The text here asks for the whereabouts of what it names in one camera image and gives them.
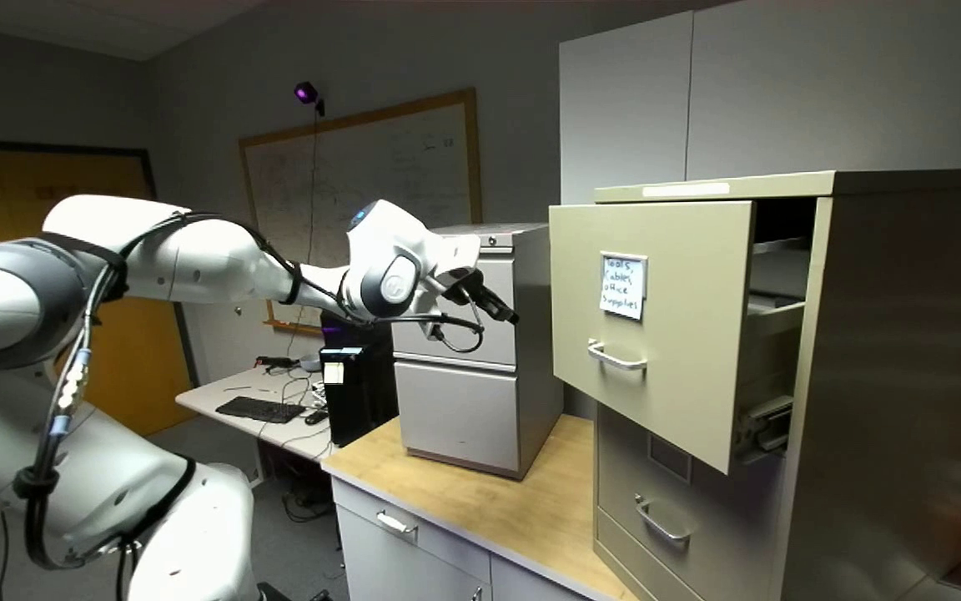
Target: metal box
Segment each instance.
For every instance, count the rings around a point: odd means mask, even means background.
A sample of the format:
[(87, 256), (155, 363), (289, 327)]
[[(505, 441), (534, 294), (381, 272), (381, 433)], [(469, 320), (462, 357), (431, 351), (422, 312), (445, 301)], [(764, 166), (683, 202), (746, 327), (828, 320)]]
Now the metal box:
[(552, 212), (555, 370), (641, 599), (903, 599), (961, 561), (961, 169)]
[(452, 317), (484, 323), (482, 346), (469, 355), (462, 346), (475, 344), (470, 331), (447, 327), (442, 344), (417, 323), (393, 323), (404, 445), (422, 459), (524, 478), (564, 411), (552, 370), (549, 226), (462, 229), (482, 235), (484, 285), (519, 312), (519, 323), (442, 301)]

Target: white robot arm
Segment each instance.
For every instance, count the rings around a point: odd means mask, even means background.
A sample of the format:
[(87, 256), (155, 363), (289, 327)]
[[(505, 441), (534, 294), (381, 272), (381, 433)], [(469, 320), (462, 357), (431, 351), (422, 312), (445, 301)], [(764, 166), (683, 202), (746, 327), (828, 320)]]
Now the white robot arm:
[(434, 301), (455, 297), (514, 320), (475, 272), (477, 238), (431, 235), (378, 202), (351, 222), (347, 241), (347, 268), (312, 268), (235, 222), (80, 195), (48, 213), (45, 238), (0, 245), (0, 503), (27, 511), (37, 564), (76, 567), (115, 544), (138, 564), (128, 595), (138, 601), (237, 599), (248, 583), (244, 474), (166, 453), (80, 400), (105, 301), (277, 301), (365, 323), (445, 323)]

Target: whiteboard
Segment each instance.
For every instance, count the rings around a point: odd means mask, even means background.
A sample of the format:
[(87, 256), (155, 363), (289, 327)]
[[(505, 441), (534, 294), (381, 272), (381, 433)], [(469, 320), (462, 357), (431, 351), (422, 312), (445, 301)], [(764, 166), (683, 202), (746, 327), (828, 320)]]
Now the whiteboard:
[[(455, 91), (239, 142), (254, 226), (289, 260), (347, 265), (351, 216), (393, 202), (426, 226), (482, 222), (477, 94)], [(317, 335), (317, 312), (272, 327)]]

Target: drawer handle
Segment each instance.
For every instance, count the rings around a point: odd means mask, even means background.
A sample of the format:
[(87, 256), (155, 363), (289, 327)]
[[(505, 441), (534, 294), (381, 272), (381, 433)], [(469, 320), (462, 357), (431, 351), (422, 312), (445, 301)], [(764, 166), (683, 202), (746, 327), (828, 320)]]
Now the drawer handle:
[(627, 357), (609, 355), (609, 344), (599, 336), (588, 336), (588, 355), (618, 370), (649, 370), (649, 357), (627, 361)]
[(386, 511), (378, 511), (378, 521), (383, 524), (383, 530), (404, 538), (404, 542), (417, 542), (417, 527), (412, 527), (409, 521), (386, 516)]
[(637, 516), (641, 521), (661, 536), (671, 549), (687, 551), (691, 542), (691, 524), (663, 524), (663, 521), (679, 521), (671, 511), (661, 511), (654, 498), (633, 494)]

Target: wooden door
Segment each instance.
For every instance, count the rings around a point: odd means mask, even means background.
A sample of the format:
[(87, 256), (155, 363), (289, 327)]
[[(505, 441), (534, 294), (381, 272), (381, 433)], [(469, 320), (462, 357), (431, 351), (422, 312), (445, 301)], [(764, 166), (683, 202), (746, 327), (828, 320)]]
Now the wooden door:
[[(0, 241), (37, 235), (68, 195), (150, 198), (147, 153), (73, 147), (0, 147)], [(194, 386), (173, 305), (100, 308), (87, 400), (119, 423), (155, 433), (188, 418), (173, 398)]]

